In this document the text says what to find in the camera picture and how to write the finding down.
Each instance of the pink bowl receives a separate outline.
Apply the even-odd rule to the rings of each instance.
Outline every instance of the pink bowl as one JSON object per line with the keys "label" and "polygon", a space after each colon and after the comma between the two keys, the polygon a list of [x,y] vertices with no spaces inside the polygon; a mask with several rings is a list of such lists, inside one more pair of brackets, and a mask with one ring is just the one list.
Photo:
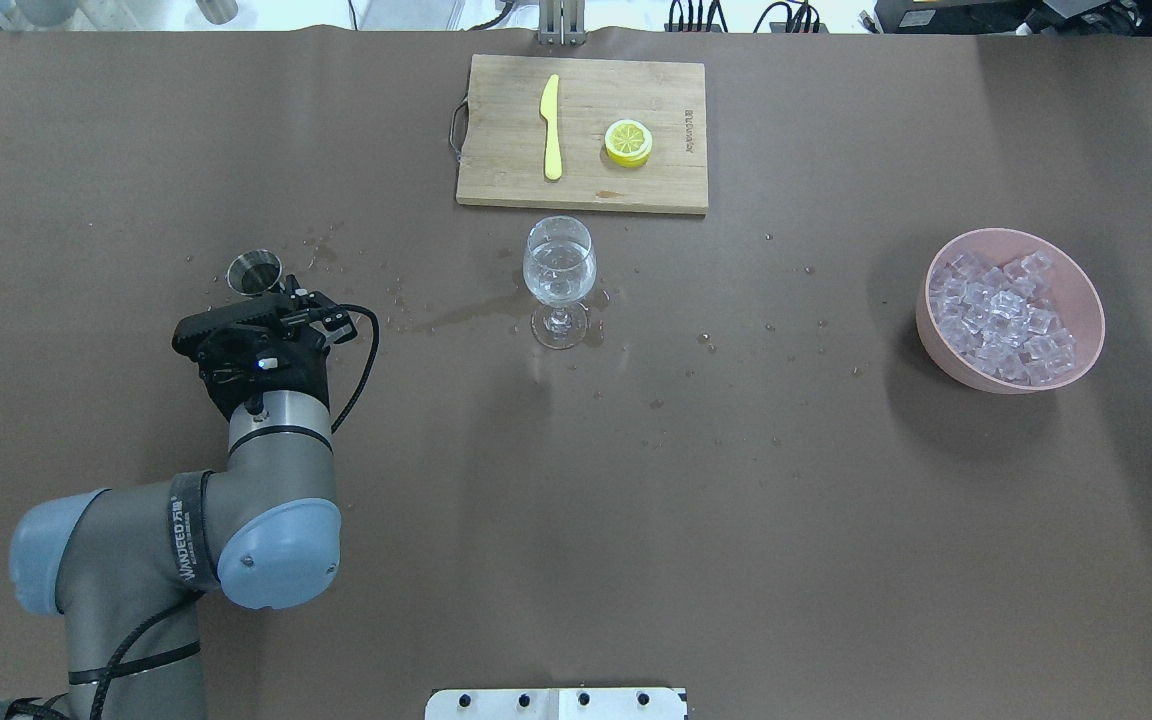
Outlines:
{"label": "pink bowl", "polygon": [[[1052,268],[1047,270],[1046,278],[1052,286],[1052,305],[1056,308],[1064,326],[1078,340],[1078,346],[1074,350],[1074,370],[1070,370],[1059,382],[1046,384],[1046,386],[1023,386],[1023,384],[1000,381],[1000,379],[984,374],[980,370],[968,364],[968,361],[955,353],[954,348],[950,348],[950,343],[945,341],[937,323],[932,320],[932,306],[929,302],[932,270],[940,268],[948,259],[965,250],[970,250],[995,265],[1010,263],[1010,260],[1020,258],[1022,255],[1030,255],[1036,250],[1047,251],[1047,255],[1051,256],[1053,264]],[[1064,255],[1059,247],[1034,237],[1032,234],[1010,232],[1006,228],[967,232],[948,242],[948,245],[942,247],[941,251],[937,252],[935,258],[932,259],[927,274],[923,278],[923,287],[918,291],[918,305],[915,306],[914,314],[918,320],[918,338],[923,341],[923,347],[927,348],[927,355],[932,356],[932,361],[940,365],[941,370],[965,386],[1001,393],[1001,395],[1023,395],[1023,393],[1068,386],[1069,382],[1076,381],[1092,369],[1098,357],[1101,356],[1101,348],[1105,347],[1105,306],[1101,306],[1101,296],[1097,295],[1096,287],[1092,286],[1091,279],[1087,279],[1087,273],[1084,273],[1078,263],[1071,260],[1070,256]]]}

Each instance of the yellow knife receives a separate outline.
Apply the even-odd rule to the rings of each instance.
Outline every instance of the yellow knife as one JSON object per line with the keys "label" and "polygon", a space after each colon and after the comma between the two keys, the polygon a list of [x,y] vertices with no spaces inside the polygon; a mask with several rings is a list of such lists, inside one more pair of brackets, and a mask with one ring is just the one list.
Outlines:
{"label": "yellow knife", "polygon": [[550,76],[540,93],[540,118],[545,118],[545,177],[563,176],[563,157],[558,151],[558,76]]}

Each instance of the glass stem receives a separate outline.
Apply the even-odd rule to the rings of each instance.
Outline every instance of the glass stem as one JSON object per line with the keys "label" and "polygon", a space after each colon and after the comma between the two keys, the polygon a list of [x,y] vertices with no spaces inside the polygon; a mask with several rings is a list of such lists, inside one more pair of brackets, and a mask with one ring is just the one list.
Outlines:
{"label": "glass stem", "polygon": [[567,313],[566,306],[554,306],[550,314],[545,316],[545,329],[554,334],[567,334],[573,328],[573,317]]}

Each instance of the wooden cutting board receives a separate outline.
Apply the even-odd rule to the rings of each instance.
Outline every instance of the wooden cutting board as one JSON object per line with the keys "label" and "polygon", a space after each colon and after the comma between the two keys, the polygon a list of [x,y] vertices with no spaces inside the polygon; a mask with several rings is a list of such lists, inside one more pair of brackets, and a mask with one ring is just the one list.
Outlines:
{"label": "wooden cutting board", "polygon": [[[558,74],[563,176],[544,174],[540,92]],[[628,60],[475,55],[456,202],[507,209],[708,211],[705,67]],[[622,168],[602,134],[622,118],[652,131],[652,158]]]}

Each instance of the lemon slice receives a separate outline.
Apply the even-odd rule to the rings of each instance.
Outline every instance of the lemon slice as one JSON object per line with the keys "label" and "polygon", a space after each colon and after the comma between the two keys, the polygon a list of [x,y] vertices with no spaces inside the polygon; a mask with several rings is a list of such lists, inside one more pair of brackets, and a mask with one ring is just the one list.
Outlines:
{"label": "lemon slice", "polygon": [[652,156],[652,131],[637,120],[616,120],[602,136],[607,157],[626,168],[639,168]]}

